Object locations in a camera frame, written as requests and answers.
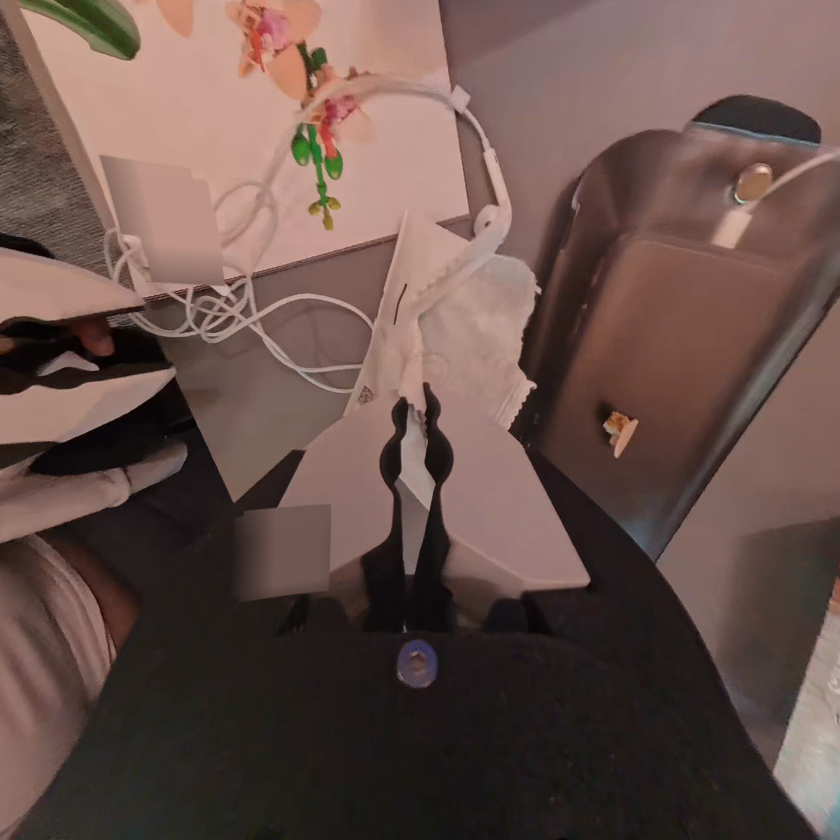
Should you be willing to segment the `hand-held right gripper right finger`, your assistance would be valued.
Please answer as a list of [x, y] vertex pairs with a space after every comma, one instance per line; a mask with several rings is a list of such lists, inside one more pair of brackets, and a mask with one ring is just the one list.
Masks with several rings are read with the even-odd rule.
[[415, 628], [481, 623], [501, 599], [588, 587], [519, 441], [465, 397], [423, 391], [423, 420], [410, 426], [410, 490], [428, 511], [410, 595]]

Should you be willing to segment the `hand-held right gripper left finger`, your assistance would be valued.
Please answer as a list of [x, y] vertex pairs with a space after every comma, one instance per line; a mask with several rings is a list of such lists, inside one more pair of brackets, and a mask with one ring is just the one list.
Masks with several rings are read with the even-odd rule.
[[326, 594], [368, 631], [406, 620], [403, 504], [396, 481], [408, 405], [369, 403], [306, 449], [280, 501], [280, 583]]

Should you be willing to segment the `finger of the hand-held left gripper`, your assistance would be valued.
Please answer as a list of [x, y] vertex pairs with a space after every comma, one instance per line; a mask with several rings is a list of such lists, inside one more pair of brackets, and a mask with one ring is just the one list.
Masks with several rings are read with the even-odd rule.
[[174, 377], [165, 361], [49, 374], [2, 365], [1, 445], [64, 443], [147, 403]]
[[88, 269], [20, 250], [1, 250], [2, 356], [25, 350], [88, 353], [68, 332], [70, 322], [109, 320], [141, 312], [143, 307], [136, 292]]

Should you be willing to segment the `white dotted print paper bag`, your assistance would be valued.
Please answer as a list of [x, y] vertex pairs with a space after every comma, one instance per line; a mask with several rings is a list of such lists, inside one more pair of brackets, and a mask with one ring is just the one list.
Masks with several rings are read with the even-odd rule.
[[404, 441], [402, 482], [425, 508], [430, 506], [433, 491], [431, 477], [421, 466], [426, 447], [422, 431], [426, 403], [420, 394], [425, 381], [419, 319], [430, 308], [418, 316], [410, 311], [436, 274], [467, 244], [462, 237], [424, 217], [406, 213], [386, 275], [371, 344], [344, 410], [347, 416], [391, 393], [407, 399], [414, 420], [409, 423]]

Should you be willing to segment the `plain white torn paper bag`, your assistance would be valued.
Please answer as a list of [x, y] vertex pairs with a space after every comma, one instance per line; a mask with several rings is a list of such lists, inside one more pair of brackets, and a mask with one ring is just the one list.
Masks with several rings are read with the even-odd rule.
[[520, 359], [538, 294], [524, 262], [494, 255], [419, 319], [424, 381], [509, 429], [536, 387]]

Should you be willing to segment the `person's left forearm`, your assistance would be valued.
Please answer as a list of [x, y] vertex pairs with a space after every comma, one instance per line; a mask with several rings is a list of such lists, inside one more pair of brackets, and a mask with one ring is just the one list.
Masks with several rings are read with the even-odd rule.
[[76, 747], [139, 616], [139, 597], [89, 549], [56, 532], [2, 544], [2, 838]]

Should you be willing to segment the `person's left hand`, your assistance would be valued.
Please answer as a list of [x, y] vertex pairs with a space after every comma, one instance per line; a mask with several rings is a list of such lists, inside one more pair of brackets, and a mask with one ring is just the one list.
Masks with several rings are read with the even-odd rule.
[[67, 330], [85, 351], [99, 357], [108, 358], [114, 354], [114, 341], [111, 327], [106, 318], [85, 318], [72, 321]]

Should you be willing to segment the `small beige toy piece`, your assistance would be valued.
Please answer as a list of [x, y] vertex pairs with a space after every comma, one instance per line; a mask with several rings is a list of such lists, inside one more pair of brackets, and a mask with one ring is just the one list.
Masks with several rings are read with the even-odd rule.
[[618, 411], [612, 411], [603, 422], [602, 428], [608, 436], [608, 443], [615, 459], [623, 454], [637, 430], [638, 423], [637, 418]]

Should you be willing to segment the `white flower print box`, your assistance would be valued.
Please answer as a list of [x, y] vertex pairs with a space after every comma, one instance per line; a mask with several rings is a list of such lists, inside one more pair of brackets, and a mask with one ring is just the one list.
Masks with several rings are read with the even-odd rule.
[[[21, 2], [48, 78], [109, 196], [101, 157], [187, 169], [212, 200], [261, 179], [278, 143], [297, 128], [292, 41], [321, 49], [336, 77], [407, 78], [448, 91], [438, 2], [248, 2], [263, 37], [256, 42], [227, 11], [233, 2], [119, 2], [130, 16], [131, 59], [94, 50], [67, 24]], [[468, 216], [456, 116], [443, 103], [379, 93], [329, 107], [323, 138], [339, 159], [323, 175], [332, 227], [324, 227], [314, 165], [287, 158], [274, 186], [279, 230], [255, 260], [268, 226], [261, 212], [238, 242], [236, 266], [263, 274], [396, 236], [406, 212], [436, 223]]]

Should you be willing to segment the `shiny grey metal tray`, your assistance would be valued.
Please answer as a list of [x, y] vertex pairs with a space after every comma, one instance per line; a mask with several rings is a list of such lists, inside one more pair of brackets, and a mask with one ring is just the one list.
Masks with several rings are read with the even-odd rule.
[[[657, 560], [838, 299], [838, 148], [780, 102], [621, 139], [562, 195], [514, 429]], [[602, 428], [638, 419], [620, 458]]]

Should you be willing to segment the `white wired earphones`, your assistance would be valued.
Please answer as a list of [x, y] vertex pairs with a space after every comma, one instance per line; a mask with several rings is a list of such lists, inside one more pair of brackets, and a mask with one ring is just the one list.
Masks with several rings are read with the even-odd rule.
[[233, 286], [234, 292], [243, 291], [242, 296], [237, 298], [236, 303], [229, 305], [225, 297], [212, 298], [206, 295], [200, 296], [195, 301], [192, 288], [187, 289], [183, 297], [179, 293], [166, 291], [164, 299], [182, 305], [184, 310], [184, 320], [177, 328], [164, 329], [153, 324], [143, 315], [142, 309], [118, 315], [119, 325], [129, 324], [157, 338], [186, 339], [197, 337], [207, 344], [221, 343], [237, 333], [249, 329], [261, 339], [268, 352], [278, 362], [299, 375], [310, 385], [332, 394], [342, 396], [351, 394], [350, 388], [327, 385], [317, 380], [316, 376], [337, 372], [359, 372], [362, 364], [339, 364], [311, 368], [299, 365], [263, 330], [262, 319], [273, 311], [293, 302], [314, 301], [327, 303], [350, 312], [359, 318], [371, 332], [374, 330], [373, 321], [364, 315], [360, 309], [346, 301], [310, 292], [280, 299], [268, 307], [258, 310], [253, 283], [254, 267], [261, 261], [262, 256], [279, 230], [279, 209], [273, 186], [287, 158], [291, 155], [291, 144], [297, 135], [297, 128], [305, 123], [305, 118], [315, 113], [318, 106], [328, 99], [334, 99], [345, 94], [352, 96], [358, 102], [384, 94], [431, 99], [440, 102], [447, 110], [456, 113], [467, 121], [478, 135], [482, 159], [496, 201], [482, 208], [476, 218], [473, 239], [436, 274], [431, 284], [426, 287], [417, 300], [414, 309], [410, 311], [411, 314], [418, 316], [421, 312], [431, 308], [446, 292], [457, 288], [458, 284], [466, 280], [470, 274], [485, 265], [489, 258], [496, 254], [498, 248], [507, 238], [511, 227], [511, 199], [497, 153], [480, 122], [469, 110], [469, 95], [461, 87], [447, 90], [423, 80], [364, 73], [352, 79], [342, 78], [332, 88], [317, 92], [304, 108], [293, 113], [293, 119], [280, 136], [280, 141], [276, 144], [263, 174], [258, 178], [246, 179], [233, 184], [213, 204], [213, 210], [217, 212], [234, 194], [244, 189], [255, 191], [255, 196], [251, 198], [246, 210], [243, 211], [238, 220], [232, 223], [230, 227], [222, 230], [220, 234], [222, 245], [230, 245], [241, 239], [253, 227], [261, 211], [269, 213], [269, 230], [262, 244], [257, 248], [256, 256], [252, 258], [248, 268], [243, 268], [234, 262], [228, 262], [228, 258], [224, 256], [224, 264], [234, 267], [239, 275], [243, 276], [243, 279], [237, 280]]

